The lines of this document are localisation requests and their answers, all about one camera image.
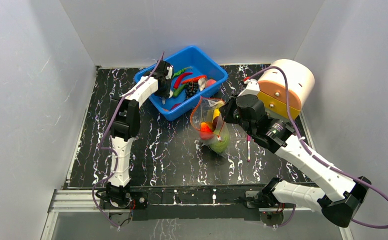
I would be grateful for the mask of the yellow toy mango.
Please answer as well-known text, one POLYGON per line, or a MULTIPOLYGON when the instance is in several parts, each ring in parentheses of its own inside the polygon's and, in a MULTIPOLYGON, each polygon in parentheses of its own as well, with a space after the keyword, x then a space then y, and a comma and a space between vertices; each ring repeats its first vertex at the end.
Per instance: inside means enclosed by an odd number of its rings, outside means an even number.
POLYGON ((213 117, 212 117, 212 127, 213 129, 215 130, 216 127, 217 127, 217 123, 218 123, 218 120, 219 120, 219 116, 220 116, 220 111, 218 108, 214 109, 213 110, 213 117))

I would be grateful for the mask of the clear zip top bag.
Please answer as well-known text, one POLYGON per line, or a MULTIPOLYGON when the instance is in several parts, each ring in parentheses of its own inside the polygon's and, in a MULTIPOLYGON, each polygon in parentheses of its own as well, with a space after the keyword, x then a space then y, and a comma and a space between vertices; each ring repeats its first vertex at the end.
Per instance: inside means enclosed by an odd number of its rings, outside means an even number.
POLYGON ((216 154, 223 155, 230 142, 230 134, 220 113, 225 102, 219 98, 201 97, 190 115, 190 123, 201 142, 216 154))

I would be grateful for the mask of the green toy cabbage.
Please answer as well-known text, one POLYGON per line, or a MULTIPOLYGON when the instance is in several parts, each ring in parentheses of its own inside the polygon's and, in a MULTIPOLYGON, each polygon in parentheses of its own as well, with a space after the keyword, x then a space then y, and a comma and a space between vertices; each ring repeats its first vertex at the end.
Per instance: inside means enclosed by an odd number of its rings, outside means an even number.
POLYGON ((203 144, 217 154, 221 154, 227 149, 229 141, 230 136, 228 133, 222 133, 220 135, 212 133, 210 136, 206 137, 206 139, 202 140, 203 144))

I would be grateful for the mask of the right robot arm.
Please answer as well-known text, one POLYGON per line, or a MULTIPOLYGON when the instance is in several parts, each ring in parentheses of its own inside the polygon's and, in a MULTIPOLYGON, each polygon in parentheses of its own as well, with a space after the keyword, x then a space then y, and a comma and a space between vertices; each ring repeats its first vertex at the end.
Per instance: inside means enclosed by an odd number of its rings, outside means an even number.
POLYGON ((349 226, 364 202, 367 186, 317 162, 306 152, 289 124, 267 115, 257 96, 233 96, 219 112, 224 122, 238 124, 256 144, 290 162, 316 184, 309 187, 274 177, 251 200, 270 207, 296 204, 321 212, 339 227, 349 226))

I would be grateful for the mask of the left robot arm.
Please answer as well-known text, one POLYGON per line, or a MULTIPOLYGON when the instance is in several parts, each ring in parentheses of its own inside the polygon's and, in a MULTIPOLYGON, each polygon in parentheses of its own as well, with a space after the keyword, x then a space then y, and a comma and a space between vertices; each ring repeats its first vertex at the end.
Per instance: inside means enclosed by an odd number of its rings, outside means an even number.
POLYGON ((114 207, 126 208, 133 201, 127 185, 130 182, 131 146, 140 130, 140 107, 151 95, 169 98, 172 77, 173 66, 159 60, 128 92, 112 99, 114 112, 99 147, 103 150, 103 142, 107 137, 111 138, 111 146, 107 150, 112 154, 112 168, 110 176, 105 179, 106 190, 102 199, 114 207))

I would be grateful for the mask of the dark red toy onion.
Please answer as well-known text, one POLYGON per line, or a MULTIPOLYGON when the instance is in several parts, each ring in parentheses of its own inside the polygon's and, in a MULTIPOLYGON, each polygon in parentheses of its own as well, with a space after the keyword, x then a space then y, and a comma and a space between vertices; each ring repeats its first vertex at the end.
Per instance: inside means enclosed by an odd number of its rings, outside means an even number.
POLYGON ((212 121, 212 130, 215 131, 220 125, 221 125, 221 117, 220 116, 214 117, 212 121))

